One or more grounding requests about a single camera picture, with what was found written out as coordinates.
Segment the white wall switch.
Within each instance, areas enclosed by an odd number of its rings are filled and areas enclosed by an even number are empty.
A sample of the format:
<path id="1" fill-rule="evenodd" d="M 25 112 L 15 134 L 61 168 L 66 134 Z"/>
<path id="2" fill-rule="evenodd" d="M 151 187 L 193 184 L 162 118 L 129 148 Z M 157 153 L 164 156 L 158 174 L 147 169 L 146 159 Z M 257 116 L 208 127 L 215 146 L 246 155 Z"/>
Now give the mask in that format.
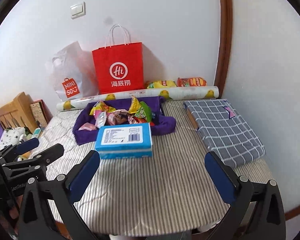
<path id="1" fill-rule="evenodd" d="M 76 19 L 86 14 L 85 2 L 81 2 L 70 7 L 71 19 Z"/>

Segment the red paper shopping bag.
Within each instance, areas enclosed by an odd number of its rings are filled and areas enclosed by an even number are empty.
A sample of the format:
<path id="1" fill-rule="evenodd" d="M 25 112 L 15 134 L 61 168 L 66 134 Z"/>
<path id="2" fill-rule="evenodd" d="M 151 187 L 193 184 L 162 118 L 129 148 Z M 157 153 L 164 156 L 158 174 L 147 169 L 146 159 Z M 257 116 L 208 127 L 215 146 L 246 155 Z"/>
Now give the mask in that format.
<path id="1" fill-rule="evenodd" d="M 120 28 L 123 44 L 114 44 L 113 31 Z M 108 32 L 104 46 L 92 51 L 96 79 L 100 94 L 142 89 L 142 43 L 130 41 L 128 31 L 115 24 Z"/>

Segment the white spotted plush toy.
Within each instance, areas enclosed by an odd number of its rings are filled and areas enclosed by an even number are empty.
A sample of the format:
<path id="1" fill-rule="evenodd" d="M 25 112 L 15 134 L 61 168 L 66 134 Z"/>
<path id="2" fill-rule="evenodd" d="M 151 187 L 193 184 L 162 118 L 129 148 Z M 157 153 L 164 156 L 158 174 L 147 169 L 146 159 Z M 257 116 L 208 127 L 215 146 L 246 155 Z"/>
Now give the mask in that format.
<path id="1" fill-rule="evenodd" d="M 9 145 L 17 145 L 25 140 L 26 129 L 24 127 L 6 129 L 0 138 L 0 150 Z"/>

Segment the pink wafer packet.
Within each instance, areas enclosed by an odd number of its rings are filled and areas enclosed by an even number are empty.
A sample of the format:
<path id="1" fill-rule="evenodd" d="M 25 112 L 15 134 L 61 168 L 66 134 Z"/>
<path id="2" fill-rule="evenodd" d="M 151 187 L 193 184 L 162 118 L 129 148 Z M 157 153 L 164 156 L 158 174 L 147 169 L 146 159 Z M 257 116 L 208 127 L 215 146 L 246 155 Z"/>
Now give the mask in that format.
<path id="1" fill-rule="evenodd" d="M 89 122 L 86 122 L 83 124 L 78 130 L 79 131 L 94 131 L 96 130 L 97 127 Z"/>

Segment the brown wooden door frame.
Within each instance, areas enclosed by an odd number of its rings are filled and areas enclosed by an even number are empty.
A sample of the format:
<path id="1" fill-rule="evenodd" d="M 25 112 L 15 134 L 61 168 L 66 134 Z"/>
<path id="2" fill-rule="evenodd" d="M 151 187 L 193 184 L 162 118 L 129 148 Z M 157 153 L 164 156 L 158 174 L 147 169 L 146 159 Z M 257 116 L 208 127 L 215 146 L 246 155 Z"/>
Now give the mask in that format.
<path id="1" fill-rule="evenodd" d="M 220 0 L 220 39 L 214 86 L 222 97 L 229 69 L 233 30 L 233 0 Z"/>

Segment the orange snack bag by wall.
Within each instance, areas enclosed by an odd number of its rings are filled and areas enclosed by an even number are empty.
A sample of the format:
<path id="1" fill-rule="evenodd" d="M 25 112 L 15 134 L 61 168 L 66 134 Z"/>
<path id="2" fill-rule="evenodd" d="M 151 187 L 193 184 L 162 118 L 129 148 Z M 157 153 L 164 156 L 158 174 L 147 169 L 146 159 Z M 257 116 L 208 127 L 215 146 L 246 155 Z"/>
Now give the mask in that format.
<path id="1" fill-rule="evenodd" d="M 201 77 L 178 78 L 178 87 L 204 87 L 206 81 Z"/>

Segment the pink strawberry snack packet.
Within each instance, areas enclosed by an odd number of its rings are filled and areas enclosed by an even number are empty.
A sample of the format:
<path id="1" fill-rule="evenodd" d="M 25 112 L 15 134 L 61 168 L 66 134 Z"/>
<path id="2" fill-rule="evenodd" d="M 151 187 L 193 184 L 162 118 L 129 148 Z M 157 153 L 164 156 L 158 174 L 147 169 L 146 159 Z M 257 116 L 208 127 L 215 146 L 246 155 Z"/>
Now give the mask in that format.
<path id="1" fill-rule="evenodd" d="M 125 109 L 118 109 L 113 112 L 106 112 L 102 110 L 94 111 L 95 126 L 101 128 L 106 125 L 115 126 L 125 123 L 135 123 L 134 115 L 130 114 Z"/>

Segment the yellow chips bag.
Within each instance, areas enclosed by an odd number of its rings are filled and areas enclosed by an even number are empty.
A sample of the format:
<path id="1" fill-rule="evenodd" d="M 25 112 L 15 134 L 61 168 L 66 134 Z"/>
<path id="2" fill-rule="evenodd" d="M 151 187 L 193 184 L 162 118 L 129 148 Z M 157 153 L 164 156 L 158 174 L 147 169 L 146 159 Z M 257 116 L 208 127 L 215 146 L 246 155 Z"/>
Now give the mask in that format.
<path id="1" fill-rule="evenodd" d="M 140 108 L 141 108 L 141 104 L 139 100 L 135 96 L 132 96 L 131 105 L 128 110 L 128 113 L 135 114 Z"/>

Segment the brown patterned box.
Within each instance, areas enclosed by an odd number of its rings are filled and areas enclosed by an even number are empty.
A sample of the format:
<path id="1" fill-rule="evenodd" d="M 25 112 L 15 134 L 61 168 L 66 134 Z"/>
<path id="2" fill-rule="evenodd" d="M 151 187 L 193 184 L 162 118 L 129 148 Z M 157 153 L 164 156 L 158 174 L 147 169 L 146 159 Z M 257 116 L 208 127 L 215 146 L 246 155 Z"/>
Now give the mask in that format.
<path id="1" fill-rule="evenodd" d="M 36 124 L 43 131 L 52 119 L 52 114 L 43 100 L 36 100 L 30 103 L 31 112 Z"/>

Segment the purple towel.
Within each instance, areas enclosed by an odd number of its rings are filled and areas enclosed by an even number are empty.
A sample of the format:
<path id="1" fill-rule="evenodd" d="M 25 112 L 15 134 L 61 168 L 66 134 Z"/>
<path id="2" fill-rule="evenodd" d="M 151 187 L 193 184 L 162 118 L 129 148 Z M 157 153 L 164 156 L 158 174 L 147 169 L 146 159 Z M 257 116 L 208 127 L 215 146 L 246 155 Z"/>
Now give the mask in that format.
<path id="1" fill-rule="evenodd" d="M 151 126 L 152 135 L 167 135 L 175 131 L 176 119 L 171 116 L 165 116 L 162 112 L 161 104 L 165 102 L 164 97 L 142 97 L 138 98 L 139 101 L 145 102 L 151 109 L 153 115 L 154 126 Z M 106 105 L 114 107 L 115 109 L 128 110 L 131 104 L 131 99 L 116 99 L 106 101 Z M 90 114 L 92 107 L 96 102 L 88 103 L 85 109 L 81 111 L 73 126 L 72 133 L 78 145 L 83 145 L 89 142 L 94 142 L 98 134 L 98 128 L 93 131 L 79 130 L 79 128 L 86 124 L 93 124 L 95 119 Z"/>

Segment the pink yellow snack bag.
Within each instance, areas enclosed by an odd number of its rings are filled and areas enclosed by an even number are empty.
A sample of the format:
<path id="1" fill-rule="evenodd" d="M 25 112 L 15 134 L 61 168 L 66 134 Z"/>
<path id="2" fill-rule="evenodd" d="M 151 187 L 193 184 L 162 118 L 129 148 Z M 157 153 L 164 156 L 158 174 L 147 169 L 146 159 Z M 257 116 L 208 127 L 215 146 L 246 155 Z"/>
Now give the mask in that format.
<path id="1" fill-rule="evenodd" d="M 99 102 L 94 104 L 94 106 L 90 110 L 89 115 L 94 115 L 95 111 L 111 113 L 111 112 L 116 111 L 116 109 L 114 107 L 108 106 L 103 101 L 99 101 Z"/>

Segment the grey checked folded cloth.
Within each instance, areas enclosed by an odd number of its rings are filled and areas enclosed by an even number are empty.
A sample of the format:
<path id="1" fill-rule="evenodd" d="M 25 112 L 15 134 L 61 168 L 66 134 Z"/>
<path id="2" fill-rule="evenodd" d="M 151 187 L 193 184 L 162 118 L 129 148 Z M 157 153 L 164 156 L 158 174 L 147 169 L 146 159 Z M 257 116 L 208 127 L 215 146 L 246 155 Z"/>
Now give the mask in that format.
<path id="1" fill-rule="evenodd" d="M 266 154 L 259 137 L 228 100 L 189 100 L 184 108 L 194 118 L 207 150 L 225 165 L 237 168 Z"/>

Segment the green chips bag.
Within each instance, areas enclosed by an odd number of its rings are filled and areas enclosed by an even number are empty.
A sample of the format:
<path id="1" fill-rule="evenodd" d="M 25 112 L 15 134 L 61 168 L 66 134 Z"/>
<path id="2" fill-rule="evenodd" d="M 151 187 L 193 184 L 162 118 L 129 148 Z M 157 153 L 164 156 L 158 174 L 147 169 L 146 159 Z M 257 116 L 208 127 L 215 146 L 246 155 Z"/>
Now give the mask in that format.
<path id="1" fill-rule="evenodd" d="M 134 114 L 135 117 L 139 119 L 145 119 L 147 122 L 152 121 L 152 111 L 151 108 L 144 102 L 140 102 L 140 107 Z"/>

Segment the lemon print wallpaper roll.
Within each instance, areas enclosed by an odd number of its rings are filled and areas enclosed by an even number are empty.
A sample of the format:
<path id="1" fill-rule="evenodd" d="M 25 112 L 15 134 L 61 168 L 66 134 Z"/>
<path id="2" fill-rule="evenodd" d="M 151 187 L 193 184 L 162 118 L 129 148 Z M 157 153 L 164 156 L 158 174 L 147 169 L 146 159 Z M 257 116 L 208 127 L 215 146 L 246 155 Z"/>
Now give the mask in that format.
<path id="1" fill-rule="evenodd" d="M 166 100 L 210 99 L 219 97 L 219 89 L 216 86 L 139 89 L 66 100 L 57 103 L 56 109 L 59 112 L 84 109 L 91 102 L 130 99 L 133 96 L 136 98 L 163 96 Z"/>

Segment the white Miniso plastic bag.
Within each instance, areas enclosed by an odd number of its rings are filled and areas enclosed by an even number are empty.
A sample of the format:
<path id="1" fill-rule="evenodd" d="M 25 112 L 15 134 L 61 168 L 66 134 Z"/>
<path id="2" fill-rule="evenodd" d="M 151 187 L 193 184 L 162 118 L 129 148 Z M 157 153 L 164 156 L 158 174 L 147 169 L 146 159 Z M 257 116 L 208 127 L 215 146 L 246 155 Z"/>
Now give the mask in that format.
<path id="1" fill-rule="evenodd" d="M 82 50 L 77 41 L 51 56 L 45 68 L 62 101 L 98 94 L 92 52 Z"/>

